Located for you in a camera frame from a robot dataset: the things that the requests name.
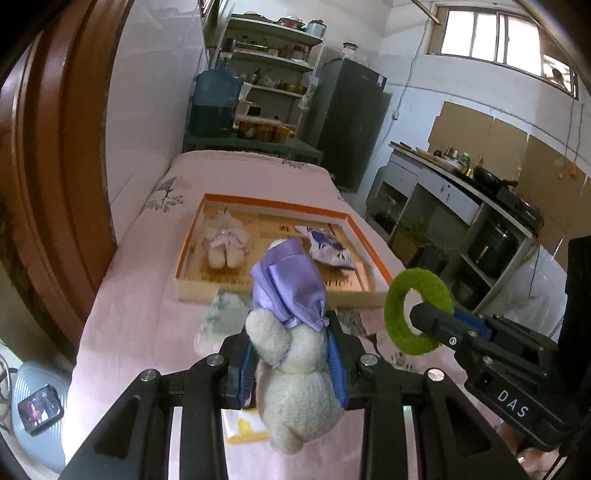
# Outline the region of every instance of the kitchen counter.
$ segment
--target kitchen counter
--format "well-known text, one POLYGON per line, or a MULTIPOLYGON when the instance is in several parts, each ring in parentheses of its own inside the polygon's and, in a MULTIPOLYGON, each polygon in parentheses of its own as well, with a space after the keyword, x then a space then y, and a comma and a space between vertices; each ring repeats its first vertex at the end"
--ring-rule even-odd
MULTIPOLYGON (((416 152, 394 143, 390 143, 390 147, 389 163, 378 169, 366 201, 366 221, 407 268, 415 266, 417 259, 421 258, 421 245, 434 245, 444 265, 443 270, 438 270, 439 276, 448 286, 456 308, 471 314, 481 313, 531 254, 535 246, 534 234, 468 182, 416 152), (390 219, 389 224, 394 225, 392 231, 385 230, 388 224, 384 221, 385 215, 390 219), (495 278, 482 271, 480 264, 470 256, 471 247, 477 245, 479 248, 477 242, 482 240, 481 232, 490 230, 490 223, 500 224, 517 241, 514 252, 509 251, 504 258, 497 260, 499 264, 506 261, 508 265, 495 278), (461 303, 454 298, 453 291, 455 286, 460 291, 459 284, 466 275, 475 279, 471 282, 473 286, 478 284, 479 293, 469 303, 464 296, 461 303)), ((483 268, 490 272, 490 265, 483 268)))
POLYGON ((443 170, 442 168, 438 167, 434 163, 431 163, 428 160, 425 160, 424 158, 419 157, 417 154, 414 154, 411 151, 406 150, 405 148, 399 147, 398 145, 394 144, 393 142, 390 142, 389 146, 392 148, 392 150, 398 152, 399 154, 406 155, 407 157, 412 158, 413 160, 424 165, 425 167, 430 168, 431 170, 436 172, 438 175, 445 177, 449 181, 453 182, 455 185, 463 188, 464 190, 469 192, 471 195, 473 195, 473 196, 477 197, 478 199, 480 199, 481 201, 485 202, 494 211, 496 211, 497 213, 502 215, 506 220, 511 222, 517 229, 519 229, 519 231, 521 233, 523 233, 526 236, 526 238, 532 238, 534 236, 534 234, 527 227, 522 225, 515 217, 513 217, 509 212, 507 212, 501 205, 499 205, 496 201, 494 201, 490 197, 487 197, 484 193, 476 190, 468 182, 463 181, 461 178, 454 175, 453 173, 449 173, 448 171, 443 170))

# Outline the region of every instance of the white wall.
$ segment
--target white wall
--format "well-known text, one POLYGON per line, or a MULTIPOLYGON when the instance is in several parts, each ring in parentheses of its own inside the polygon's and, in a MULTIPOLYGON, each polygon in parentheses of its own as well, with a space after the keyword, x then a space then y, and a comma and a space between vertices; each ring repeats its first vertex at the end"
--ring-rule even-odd
POLYGON ((205 62, 197 0, 134 2, 106 111, 106 176, 117 243, 181 153, 191 84, 205 62))
MULTIPOLYGON (((504 8, 512 2, 505 0, 504 8)), ((457 4, 490 6, 488 2, 450 2, 457 4)), ((392 95, 389 110, 378 136, 386 139, 377 151, 363 177, 359 193, 366 196, 377 169, 388 162, 390 141, 403 141, 408 145, 426 149, 433 122, 443 102, 451 101, 500 118, 518 128, 534 134, 551 147, 564 151, 569 129, 572 98, 538 79, 513 70, 477 60, 426 55, 430 38, 421 47, 410 87, 400 109, 400 117, 386 135, 391 116, 398 105, 401 92, 408 79, 410 64, 423 35, 426 16, 413 4, 394 7, 388 17, 385 36, 372 68, 388 78, 386 93, 392 95)), ((580 100, 573 108, 573 127, 569 147, 576 149, 582 104, 582 138, 577 161, 580 168, 591 174, 591 103, 589 94, 581 88, 580 100)), ((574 158, 574 151, 569 152, 574 158)))
POLYGON ((326 46, 341 53, 343 42, 359 46, 361 55, 372 62, 384 36, 390 6, 382 0, 230 0, 234 13, 256 12, 271 20, 295 15, 306 24, 324 20, 327 25, 326 46))

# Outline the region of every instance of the window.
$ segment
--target window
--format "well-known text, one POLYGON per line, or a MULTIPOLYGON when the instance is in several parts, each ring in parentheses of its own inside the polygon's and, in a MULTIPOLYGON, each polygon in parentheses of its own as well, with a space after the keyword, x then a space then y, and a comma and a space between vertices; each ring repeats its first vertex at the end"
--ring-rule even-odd
POLYGON ((576 75, 556 43, 525 17, 485 9, 441 7, 428 53, 488 61, 577 96, 576 75))

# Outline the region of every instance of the purple ribbon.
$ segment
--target purple ribbon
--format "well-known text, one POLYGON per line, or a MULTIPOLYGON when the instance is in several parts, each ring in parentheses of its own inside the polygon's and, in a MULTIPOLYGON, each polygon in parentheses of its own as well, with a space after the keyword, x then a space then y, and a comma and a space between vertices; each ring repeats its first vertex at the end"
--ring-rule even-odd
POLYGON ((251 275, 254 308, 272 311, 286 329, 306 323, 319 332, 328 326, 324 280, 299 238, 268 250, 251 275))

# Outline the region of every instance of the pot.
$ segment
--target pot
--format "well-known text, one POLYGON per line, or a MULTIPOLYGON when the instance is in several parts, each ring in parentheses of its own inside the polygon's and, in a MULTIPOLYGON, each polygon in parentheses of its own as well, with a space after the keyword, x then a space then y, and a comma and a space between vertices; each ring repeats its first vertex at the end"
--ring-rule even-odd
POLYGON ((306 27, 306 33, 316 38, 324 38, 326 28, 322 20, 312 20, 306 27))
POLYGON ((517 246, 516 237, 507 228, 490 220, 482 226, 468 256, 484 275, 499 278, 517 252, 517 246))
POLYGON ((267 22, 267 23, 274 23, 273 20, 269 20, 267 17, 263 17, 256 12, 246 12, 242 15, 232 15, 233 17, 237 18, 247 18, 249 20, 257 20, 259 22, 267 22))
POLYGON ((484 298, 482 286, 478 280, 461 272, 453 284, 452 293, 456 301, 467 310, 474 310, 484 298))
POLYGON ((280 25, 282 27, 293 28, 294 30, 299 30, 304 26, 304 22, 299 18, 280 18, 275 22, 275 25, 280 25))
POLYGON ((485 168, 474 168, 474 180, 488 190, 493 196, 499 193, 501 187, 517 187, 519 182, 516 180, 501 180, 485 168))

